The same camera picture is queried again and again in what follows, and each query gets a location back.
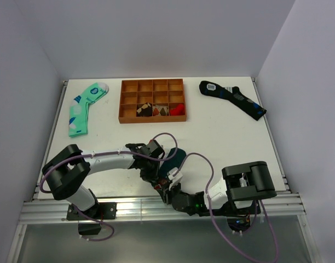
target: mint green sock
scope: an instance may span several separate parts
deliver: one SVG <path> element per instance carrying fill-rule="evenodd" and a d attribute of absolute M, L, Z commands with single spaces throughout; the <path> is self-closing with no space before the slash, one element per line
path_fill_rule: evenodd
<path fill-rule="evenodd" d="M 75 137 L 88 133 L 87 120 L 89 105 L 95 103 L 109 91 L 109 87 L 97 82 L 86 88 L 81 95 L 74 98 L 70 106 L 69 136 Z"/>

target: metal frame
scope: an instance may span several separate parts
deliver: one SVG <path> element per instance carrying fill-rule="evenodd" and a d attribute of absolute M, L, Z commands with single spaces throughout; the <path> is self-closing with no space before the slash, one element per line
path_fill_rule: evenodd
<path fill-rule="evenodd" d="M 253 78 L 252 81 L 259 103 L 262 106 L 259 93 L 255 84 L 255 80 Z M 68 81 L 64 81 L 60 101 L 57 107 L 56 116 L 53 122 L 50 138 L 47 144 L 47 149 L 43 158 L 42 163 L 43 165 L 45 165 L 45 162 L 48 158 L 50 145 L 53 139 L 54 131 L 56 128 L 60 108 L 63 103 L 67 85 Z M 266 116 L 264 116 L 264 120 L 281 170 L 283 181 L 287 189 L 287 191 L 278 192 L 278 195 L 275 198 L 263 200 L 265 208 L 270 216 L 297 215 L 300 225 L 302 227 L 304 239 L 307 244 L 311 260 L 313 262 L 321 262 L 317 247 L 315 247 L 314 239 L 307 224 L 306 212 L 303 207 L 300 195 L 298 193 L 292 193 L 290 191 Z M 40 182 L 41 177 L 42 173 L 40 172 L 38 182 Z M 16 233 L 8 255 L 7 260 L 8 263 L 17 262 L 22 242 L 24 240 L 27 225 L 78 223 L 77 221 L 66 221 L 68 202 L 55 201 L 55 200 L 50 201 L 38 200 L 37 199 L 38 192 L 39 192 L 39 183 L 36 185 L 33 200 L 31 202 L 26 202 L 23 205 Z M 171 206 L 165 205 L 161 201 L 160 197 L 157 196 L 136 197 L 136 198 L 100 198 L 99 202 L 117 202 L 117 210 L 118 210 L 117 217 L 115 220 L 110 220 L 111 222 L 202 219 L 198 216 L 188 216 L 187 214 L 173 210 Z"/>
<path fill-rule="evenodd" d="M 306 247 L 308 248 L 308 252 L 310 255 L 310 260 L 312 263 L 322 263 L 322 258 L 315 242 L 314 236 L 309 227 L 308 218 L 306 215 L 298 215 L 298 220 L 300 224 L 301 231 L 303 233 L 303 237 L 306 243 Z"/>

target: orange wooden tray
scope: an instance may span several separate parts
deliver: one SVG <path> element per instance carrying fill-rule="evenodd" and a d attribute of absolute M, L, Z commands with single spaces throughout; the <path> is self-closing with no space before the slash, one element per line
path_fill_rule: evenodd
<path fill-rule="evenodd" d="M 184 104 L 184 115 L 140 117 L 137 109 L 145 103 L 163 105 L 170 110 Z M 122 81 L 119 106 L 120 123 L 185 122 L 187 119 L 183 79 L 144 79 Z"/>

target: black sock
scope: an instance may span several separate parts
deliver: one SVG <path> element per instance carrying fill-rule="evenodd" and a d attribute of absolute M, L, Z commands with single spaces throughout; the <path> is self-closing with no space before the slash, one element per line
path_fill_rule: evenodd
<path fill-rule="evenodd" d="M 255 120 L 259 120 L 267 112 L 259 104 L 244 96 L 238 87 L 223 88 L 216 83 L 202 81 L 199 90 L 205 96 L 229 100 Z"/>

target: sock logo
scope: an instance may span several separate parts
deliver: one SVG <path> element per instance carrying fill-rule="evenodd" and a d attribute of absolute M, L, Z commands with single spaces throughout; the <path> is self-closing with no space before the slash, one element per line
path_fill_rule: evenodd
<path fill-rule="evenodd" d="M 206 85 L 206 88 L 207 88 L 208 90 L 215 90 L 215 89 L 216 89 L 216 86 L 215 86 L 214 84 L 208 84 L 208 85 Z"/>
<path fill-rule="evenodd" d="M 91 93 L 92 93 L 92 94 L 97 94 L 97 93 L 98 93 L 98 89 L 97 89 L 97 88 L 93 88 L 93 89 L 91 90 Z"/>

